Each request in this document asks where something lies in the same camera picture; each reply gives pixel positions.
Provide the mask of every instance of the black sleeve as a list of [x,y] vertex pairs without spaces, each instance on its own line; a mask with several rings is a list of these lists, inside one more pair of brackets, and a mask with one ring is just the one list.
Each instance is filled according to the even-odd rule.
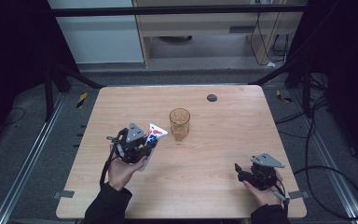
[[122,224],[132,194],[129,190],[117,191],[104,184],[97,198],[86,211],[83,224]]
[[283,208],[278,205],[264,205],[251,214],[252,224],[290,224]]

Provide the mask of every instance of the human hand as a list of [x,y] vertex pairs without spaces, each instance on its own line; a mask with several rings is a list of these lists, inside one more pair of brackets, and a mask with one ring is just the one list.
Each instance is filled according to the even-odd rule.
[[112,188],[121,191],[130,182],[133,173],[144,166],[146,157],[142,157],[135,164],[127,164],[117,158],[116,152],[113,153],[113,158],[115,159],[112,160],[108,169],[109,185]]
[[[280,188],[282,183],[282,177],[277,170],[275,171],[279,179],[279,181],[277,181],[277,186]],[[246,180],[242,181],[242,183],[255,196],[259,207],[264,206],[266,204],[268,205],[282,204],[282,200],[278,198],[274,193],[274,191],[278,191],[275,187],[271,187],[265,190],[259,190]]]

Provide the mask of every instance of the glass cup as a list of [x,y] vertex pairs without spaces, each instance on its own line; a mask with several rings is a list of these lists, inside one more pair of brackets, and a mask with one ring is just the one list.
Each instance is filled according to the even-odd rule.
[[183,108],[176,108],[170,113],[171,132],[175,141],[181,142],[190,131],[190,113]]

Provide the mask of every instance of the wall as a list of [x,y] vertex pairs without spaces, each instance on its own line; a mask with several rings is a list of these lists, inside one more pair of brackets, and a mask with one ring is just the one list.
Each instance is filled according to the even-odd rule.
[[[51,8],[132,7],[131,0],[48,0]],[[143,63],[134,16],[57,18],[77,64]]]

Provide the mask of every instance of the table surface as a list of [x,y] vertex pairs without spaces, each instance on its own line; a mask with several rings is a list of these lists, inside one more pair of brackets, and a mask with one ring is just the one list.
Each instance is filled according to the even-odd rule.
[[[217,101],[207,96],[215,94]],[[170,112],[190,112],[190,132],[175,142]],[[292,168],[259,86],[154,86],[101,89],[61,198],[60,218],[80,218],[99,192],[110,141],[134,122],[144,131],[154,123],[169,132],[160,139],[142,172],[127,185],[133,196],[126,218],[245,218],[256,209],[238,181],[234,163],[246,170],[251,157],[267,152],[282,162],[286,192],[298,190]],[[289,204],[289,217],[307,213],[302,199]]]

